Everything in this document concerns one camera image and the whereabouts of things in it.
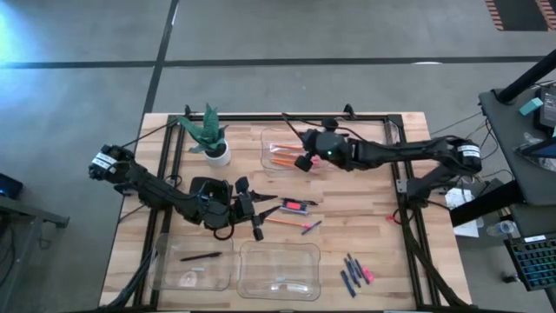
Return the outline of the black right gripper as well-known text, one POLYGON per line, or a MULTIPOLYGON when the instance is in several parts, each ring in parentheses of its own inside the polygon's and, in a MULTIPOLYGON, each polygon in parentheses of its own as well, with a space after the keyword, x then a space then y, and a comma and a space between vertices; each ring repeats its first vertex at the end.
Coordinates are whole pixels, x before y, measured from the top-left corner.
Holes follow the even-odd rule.
POLYGON ((335 130, 339 124, 333 118, 325 118, 321 122, 324 131, 308 129, 298 132, 305 154, 298 156, 295 167, 309 172, 314 165, 313 157, 319 157, 340 169, 346 169, 351 149, 345 136, 335 130))

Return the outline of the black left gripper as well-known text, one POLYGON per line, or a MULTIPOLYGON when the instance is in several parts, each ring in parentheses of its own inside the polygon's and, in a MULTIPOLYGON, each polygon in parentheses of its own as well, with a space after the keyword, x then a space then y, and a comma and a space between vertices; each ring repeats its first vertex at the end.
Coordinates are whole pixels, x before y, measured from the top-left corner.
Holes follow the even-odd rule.
POLYGON ((235 182, 235 189, 237 192, 236 199, 233 205, 232 224, 251 222, 253 228, 253 236, 257 242, 264 239, 261 226, 263 221, 277 211, 281 206, 277 205, 262 213, 255 213, 254 202, 264 202, 277 198, 277 195, 259 194, 254 190, 248 191, 249 183, 245 176, 240 177, 235 182))

